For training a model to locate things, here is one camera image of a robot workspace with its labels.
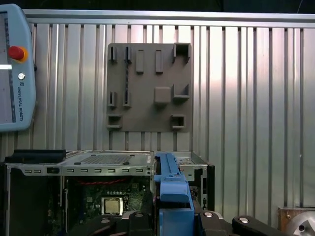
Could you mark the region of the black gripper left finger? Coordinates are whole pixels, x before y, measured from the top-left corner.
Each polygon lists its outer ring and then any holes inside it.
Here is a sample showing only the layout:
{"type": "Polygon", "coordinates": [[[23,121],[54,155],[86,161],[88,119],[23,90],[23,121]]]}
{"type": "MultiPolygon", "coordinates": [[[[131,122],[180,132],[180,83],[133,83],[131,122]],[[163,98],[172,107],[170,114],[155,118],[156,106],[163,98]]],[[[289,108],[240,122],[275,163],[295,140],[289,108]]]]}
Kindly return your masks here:
{"type": "Polygon", "coordinates": [[[144,194],[140,211],[128,211],[122,216],[100,215],[72,228],[74,236],[153,236],[153,194],[144,194]]]}

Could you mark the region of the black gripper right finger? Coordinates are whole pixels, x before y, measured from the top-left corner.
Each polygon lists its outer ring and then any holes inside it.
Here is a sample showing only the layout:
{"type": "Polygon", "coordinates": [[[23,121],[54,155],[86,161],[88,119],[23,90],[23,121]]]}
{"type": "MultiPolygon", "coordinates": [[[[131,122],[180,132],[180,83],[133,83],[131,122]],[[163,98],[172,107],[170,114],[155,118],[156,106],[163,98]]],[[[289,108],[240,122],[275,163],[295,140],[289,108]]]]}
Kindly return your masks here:
{"type": "Polygon", "coordinates": [[[283,232],[257,220],[252,216],[235,216],[227,222],[215,211],[214,195],[201,196],[198,187],[190,187],[194,206],[195,236],[282,236],[283,232]]]}

